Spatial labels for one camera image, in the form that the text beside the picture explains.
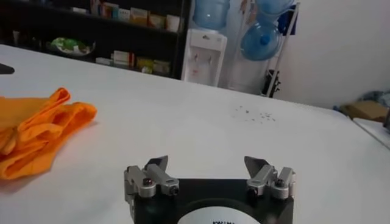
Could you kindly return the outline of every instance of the green item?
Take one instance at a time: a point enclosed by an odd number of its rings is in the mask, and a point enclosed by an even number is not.
[[[86,46],[83,42],[65,37],[58,37],[54,39],[51,42],[51,46],[65,54],[73,56],[83,56],[93,51],[93,49]]]

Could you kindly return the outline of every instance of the box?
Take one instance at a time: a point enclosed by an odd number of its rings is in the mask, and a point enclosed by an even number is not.
[[[166,30],[177,33],[180,27],[180,18],[178,16],[166,16]]]
[[[142,73],[151,74],[153,73],[153,60],[148,58],[139,57],[136,59],[137,69]]]
[[[101,15],[101,8],[103,7],[102,5],[102,0],[91,0],[91,14],[92,15]]]
[[[353,118],[384,122],[388,109],[374,101],[360,101],[340,107],[340,110]]]
[[[123,65],[130,68],[134,67],[135,56],[130,52],[114,51],[114,65]]]
[[[72,7],[72,11],[78,12],[78,13],[83,13],[83,14],[86,14],[88,12],[86,9],[77,8],[77,7]]]
[[[130,10],[128,9],[119,9],[118,18],[123,21],[130,21]]]
[[[104,18],[118,18],[119,5],[109,2],[103,3],[103,17]]]
[[[161,75],[169,75],[170,70],[171,70],[170,62],[159,61],[159,60],[153,61],[153,72],[154,73],[161,74]]]
[[[147,25],[147,10],[131,8],[130,9],[130,22],[137,25]]]
[[[165,16],[160,16],[149,12],[149,16],[147,17],[147,26],[157,29],[164,29],[165,19]]]
[[[109,66],[111,66],[113,64],[112,59],[108,59],[108,58],[96,58],[95,62],[97,64],[100,64],[100,65],[109,65]]]

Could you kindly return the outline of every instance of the white label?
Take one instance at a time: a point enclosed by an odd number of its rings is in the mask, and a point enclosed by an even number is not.
[[[119,9],[119,12],[118,12],[118,17],[119,19],[122,19],[122,20],[130,20],[130,10],[127,10],[127,9]]]
[[[177,224],[260,224],[250,215],[228,207],[206,207],[185,214]]]

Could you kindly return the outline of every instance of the white table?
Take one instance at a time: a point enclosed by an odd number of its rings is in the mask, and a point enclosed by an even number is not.
[[[383,127],[383,123],[354,118],[353,121],[368,134],[390,149],[390,131]]]
[[[0,95],[65,86],[98,109],[50,172],[2,182],[0,223],[131,223],[123,170],[162,155],[178,178],[248,178],[245,155],[292,167],[294,223],[390,220],[390,151],[337,112],[7,46],[0,63]]]

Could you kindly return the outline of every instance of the cardboard box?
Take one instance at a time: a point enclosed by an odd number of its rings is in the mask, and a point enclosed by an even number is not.
[[[360,101],[340,107],[341,111],[353,118],[384,122],[388,109],[374,101]]]

